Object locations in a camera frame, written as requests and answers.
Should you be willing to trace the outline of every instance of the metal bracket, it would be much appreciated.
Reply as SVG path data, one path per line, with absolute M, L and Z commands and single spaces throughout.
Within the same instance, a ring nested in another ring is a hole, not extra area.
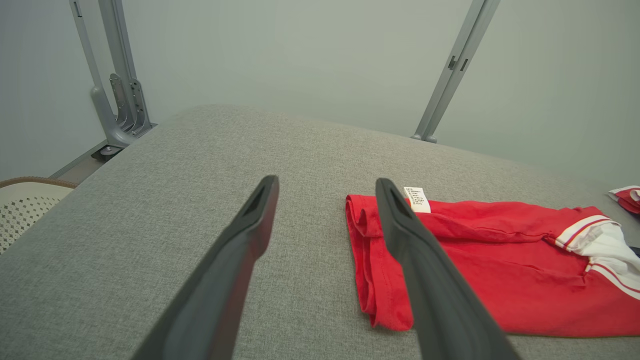
M 145 104 L 145 98 L 142 94 L 142 84 L 136 78 L 131 78 L 129 83 L 131 91 L 133 92 L 133 105 L 136 109 L 136 122 L 131 130 L 133 136 L 140 136 L 151 129 L 151 123 L 147 118 L 147 105 Z
M 127 100 L 127 94 L 124 92 L 122 86 L 122 79 L 117 74 L 111 74 L 109 77 L 111 82 L 111 88 L 113 89 L 113 96 L 116 99 L 116 105 L 118 106 L 118 116 L 116 123 L 120 126 L 122 131 L 129 131 L 134 125 L 133 116 L 131 116 L 131 108 L 129 101 Z

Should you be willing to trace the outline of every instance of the red shirt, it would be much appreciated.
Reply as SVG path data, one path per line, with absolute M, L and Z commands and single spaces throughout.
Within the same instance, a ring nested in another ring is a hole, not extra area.
M 429 203 L 430 213 L 416 215 L 504 331 L 640 335 L 640 259 L 598 209 Z M 347 196 L 346 214 L 362 311 L 372 326 L 410 329 L 402 268 L 385 246 L 376 198 Z

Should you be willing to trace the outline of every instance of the white sleeve trim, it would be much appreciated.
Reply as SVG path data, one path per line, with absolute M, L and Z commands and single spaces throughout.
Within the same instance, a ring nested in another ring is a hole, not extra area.
M 638 186 L 638 185 L 625 186 L 624 188 L 613 189 L 613 190 L 611 190 L 609 192 L 610 193 L 619 193 L 619 192 L 623 192 L 625 190 L 630 190 L 630 189 L 640 189 L 640 186 Z
M 631 195 L 631 199 L 640 203 L 640 190 L 631 190 L 629 195 Z
M 593 264 L 591 269 L 604 275 L 607 280 L 611 281 L 613 285 L 615 285 L 627 295 L 640 300 L 640 276 L 638 276 L 638 274 L 627 276 L 616 274 L 616 272 L 611 268 L 609 268 L 605 264 L 600 263 Z
M 556 238 L 556 246 L 567 251 L 575 252 L 577 249 L 595 240 L 598 236 L 597 229 L 602 224 L 615 224 L 620 226 L 620 224 L 604 215 L 593 215 L 583 218 L 570 227 L 567 227 L 562 234 Z
M 556 245 L 588 256 L 586 272 L 601 273 L 624 293 L 640 300 L 640 258 L 625 243 L 617 222 L 602 215 L 582 219 L 564 230 Z

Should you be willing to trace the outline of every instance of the white wall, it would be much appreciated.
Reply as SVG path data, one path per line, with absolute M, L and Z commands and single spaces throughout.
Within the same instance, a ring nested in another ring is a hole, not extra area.
M 0 3 L 0 181 L 48 177 L 105 140 L 67 1 Z
M 471 0 L 124 1 L 150 119 L 248 104 L 413 135 Z
M 438 142 L 640 184 L 640 1 L 502 0 Z

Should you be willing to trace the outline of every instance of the metal frame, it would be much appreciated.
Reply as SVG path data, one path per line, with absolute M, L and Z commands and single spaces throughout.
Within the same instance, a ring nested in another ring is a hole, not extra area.
M 112 74 L 110 77 L 111 88 L 118 106 L 117 115 L 114 115 L 111 111 L 109 99 L 100 80 L 98 66 L 86 31 L 79 0 L 69 0 L 69 5 L 74 15 L 84 56 L 93 79 L 94 86 L 90 90 L 90 95 L 106 135 L 107 145 L 127 147 L 155 124 L 149 122 L 146 115 L 147 107 L 142 93 L 142 86 L 140 81 L 136 79 L 122 2 L 121 0 L 99 0 L 100 14 L 102 15 L 111 58 L 117 73 Z
M 474 0 L 471 4 L 462 29 L 458 34 L 458 39 L 451 54 L 449 54 L 449 60 L 440 75 L 438 84 L 412 138 L 437 143 L 433 133 L 451 102 L 462 77 L 469 68 L 471 59 L 474 57 L 499 3 L 500 0 Z M 458 60 L 452 58 L 456 54 L 459 54 Z

